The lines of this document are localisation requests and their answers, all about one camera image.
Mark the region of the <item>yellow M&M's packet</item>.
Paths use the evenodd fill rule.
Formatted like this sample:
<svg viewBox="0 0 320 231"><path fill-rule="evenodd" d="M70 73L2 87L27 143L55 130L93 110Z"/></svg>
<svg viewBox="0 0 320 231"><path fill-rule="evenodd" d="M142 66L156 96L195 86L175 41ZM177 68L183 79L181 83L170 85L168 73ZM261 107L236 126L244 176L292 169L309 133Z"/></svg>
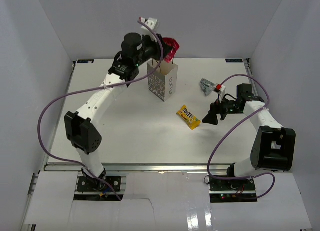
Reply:
<svg viewBox="0 0 320 231"><path fill-rule="evenodd" d="M185 121L191 130L194 130L201 124L201 121L190 112L186 105L183 105L176 114Z"/></svg>

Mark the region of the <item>red candy packet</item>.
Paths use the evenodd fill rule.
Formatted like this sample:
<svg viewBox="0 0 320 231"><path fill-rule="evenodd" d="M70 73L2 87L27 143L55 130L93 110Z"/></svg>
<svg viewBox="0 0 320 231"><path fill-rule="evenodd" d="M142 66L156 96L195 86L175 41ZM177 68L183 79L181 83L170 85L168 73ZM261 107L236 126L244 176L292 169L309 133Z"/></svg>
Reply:
<svg viewBox="0 0 320 231"><path fill-rule="evenodd" d="M166 45L164 61L170 63L173 61L177 51L180 49L180 45L174 38L164 37L162 40Z"/></svg>

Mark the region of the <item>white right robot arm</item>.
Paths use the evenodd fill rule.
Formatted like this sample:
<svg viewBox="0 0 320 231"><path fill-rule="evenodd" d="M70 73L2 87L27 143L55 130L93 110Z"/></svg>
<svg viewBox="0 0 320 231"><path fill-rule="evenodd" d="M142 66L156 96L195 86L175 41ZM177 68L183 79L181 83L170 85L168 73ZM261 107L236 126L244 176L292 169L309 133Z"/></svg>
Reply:
<svg viewBox="0 0 320 231"><path fill-rule="evenodd" d="M221 92L202 120L216 126L227 115L244 114L256 130L250 156L227 169L225 183L233 191L243 186L244 179L252 179L265 171L287 172L293 166L296 132L278 123L266 109L263 98L252 91L251 84L239 84L235 100L227 99Z"/></svg>

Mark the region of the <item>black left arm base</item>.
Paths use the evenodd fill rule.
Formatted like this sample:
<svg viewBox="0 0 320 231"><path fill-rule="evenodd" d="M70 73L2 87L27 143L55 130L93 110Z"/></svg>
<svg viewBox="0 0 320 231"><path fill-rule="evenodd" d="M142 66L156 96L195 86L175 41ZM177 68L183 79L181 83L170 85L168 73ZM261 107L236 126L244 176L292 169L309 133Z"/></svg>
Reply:
<svg viewBox="0 0 320 231"><path fill-rule="evenodd" d="M115 192L121 190L122 177L121 176L106 176L106 182L109 183ZM93 178L87 178L84 175L78 177L77 192L88 193L88 192L113 192L108 185L100 181L94 181Z"/></svg>

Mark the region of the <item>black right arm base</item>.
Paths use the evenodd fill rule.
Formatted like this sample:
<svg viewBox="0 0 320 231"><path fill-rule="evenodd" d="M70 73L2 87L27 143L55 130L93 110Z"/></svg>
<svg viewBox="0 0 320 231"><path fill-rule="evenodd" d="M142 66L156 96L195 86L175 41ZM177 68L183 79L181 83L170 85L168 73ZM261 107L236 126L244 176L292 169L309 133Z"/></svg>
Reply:
<svg viewBox="0 0 320 231"><path fill-rule="evenodd" d="M250 180L219 180L209 175L203 182L208 185L212 204L257 202L255 182Z"/></svg>

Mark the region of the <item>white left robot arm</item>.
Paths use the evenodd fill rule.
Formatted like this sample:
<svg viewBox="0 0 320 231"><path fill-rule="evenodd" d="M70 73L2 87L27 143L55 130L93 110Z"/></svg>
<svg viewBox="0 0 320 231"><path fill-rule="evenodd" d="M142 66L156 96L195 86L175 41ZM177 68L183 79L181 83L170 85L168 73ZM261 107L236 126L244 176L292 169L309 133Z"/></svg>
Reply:
<svg viewBox="0 0 320 231"><path fill-rule="evenodd" d="M76 148L84 164L82 172L87 176L88 184L99 191L105 187L106 171L100 161L98 148L102 136L97 127L110 105L129 87L139 74L139 67L149 61L165 57L172 48L165 44L162 36L129 33L124 36L119 51L108 70L101 90L76 112L67 112L64 116L66 137Z"/></svg>

